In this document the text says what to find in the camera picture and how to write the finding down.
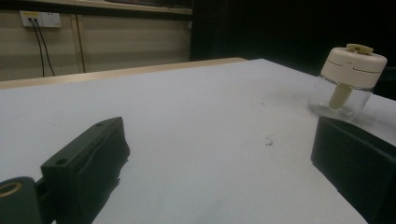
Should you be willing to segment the glass jar with cream lid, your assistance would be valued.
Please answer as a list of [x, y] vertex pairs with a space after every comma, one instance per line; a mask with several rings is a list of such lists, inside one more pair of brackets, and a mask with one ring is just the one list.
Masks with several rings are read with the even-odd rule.
[[308, 98], [310, 110], [321, 117], [356, 118], [385, 69], [386, 57], [359, 44], [333, 48]]

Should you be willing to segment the white wall socket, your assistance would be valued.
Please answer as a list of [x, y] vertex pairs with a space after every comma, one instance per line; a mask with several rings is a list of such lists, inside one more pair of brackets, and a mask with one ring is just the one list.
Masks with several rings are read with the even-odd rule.
[[24, 27], [32, 27], [33, 22], [38, 27], [61, 28], [61, 17], [59, 13], [20, 11], [21, 22]]

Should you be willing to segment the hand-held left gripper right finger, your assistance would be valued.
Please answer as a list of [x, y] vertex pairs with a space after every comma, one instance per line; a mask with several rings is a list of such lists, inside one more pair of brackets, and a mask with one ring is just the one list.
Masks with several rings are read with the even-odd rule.
[[311, 161], [369, 224], [396, 224], [396, 146], [322, 117]]

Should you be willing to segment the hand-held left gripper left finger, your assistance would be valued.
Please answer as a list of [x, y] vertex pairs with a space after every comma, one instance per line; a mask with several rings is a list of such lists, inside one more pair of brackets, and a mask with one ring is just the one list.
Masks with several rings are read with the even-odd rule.
[[92, 125], [41, 165], [57, 224], [92, 224], [120, 182], [130, 156], [123, 119]]

